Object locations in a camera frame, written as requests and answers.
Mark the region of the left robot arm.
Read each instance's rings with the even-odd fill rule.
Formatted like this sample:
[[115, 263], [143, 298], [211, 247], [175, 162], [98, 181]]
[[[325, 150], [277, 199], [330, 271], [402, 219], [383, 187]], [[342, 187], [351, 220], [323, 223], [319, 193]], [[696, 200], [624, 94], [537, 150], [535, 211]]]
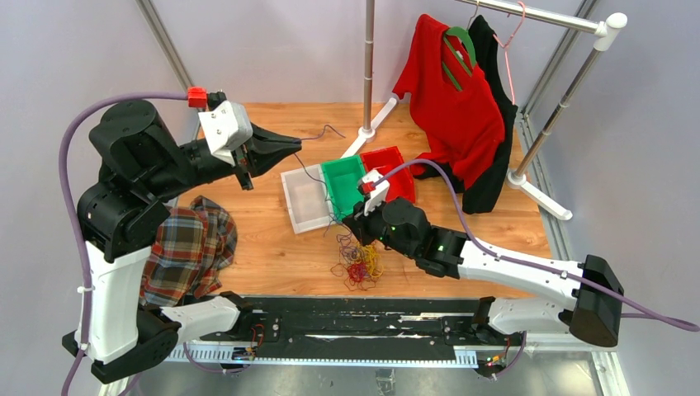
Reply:
[[[139, 92], [90, 106], [69, 125], [59, 149], [59, 179], [83, 268], [81, 318], [62, 344], [77, 361], [89, 358], [103, 384], [136, 377], [205, 335], [223, 332], [242, 341], [251, 334], [252, 307], [233, 292], [180, 307], [141, 304], [144, 267], [170, 200], [229, 176], [251, 190], [255, 177], [301, 149], [298, 138], [256, 126], [242, 105], [222, 96], [203, 115], [205, 137], [177, 144], [156, 99], [156, 92]], [[69, 145], [96, 112], [102, 117], [88, 137], [102, 165], [97, 183], [75, 200]]]

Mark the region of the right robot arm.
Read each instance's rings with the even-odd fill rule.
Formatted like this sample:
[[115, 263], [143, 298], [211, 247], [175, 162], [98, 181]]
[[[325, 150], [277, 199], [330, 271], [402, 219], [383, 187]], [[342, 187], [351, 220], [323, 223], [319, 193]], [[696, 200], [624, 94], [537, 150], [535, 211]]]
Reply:
[[378, 241], [436, 277], [489, 281], [532, 294], [530, 299], [483, 298], [471, 324], [491, 344], [516, 332], [569, 333], [596, 347], [618, 344], [624, 289], [608, 262], [551, 260], [515, 252], [428, 222], [423, 210], [399, 198], [373, 210], [356, 204], [343, 218], [363, 245]]

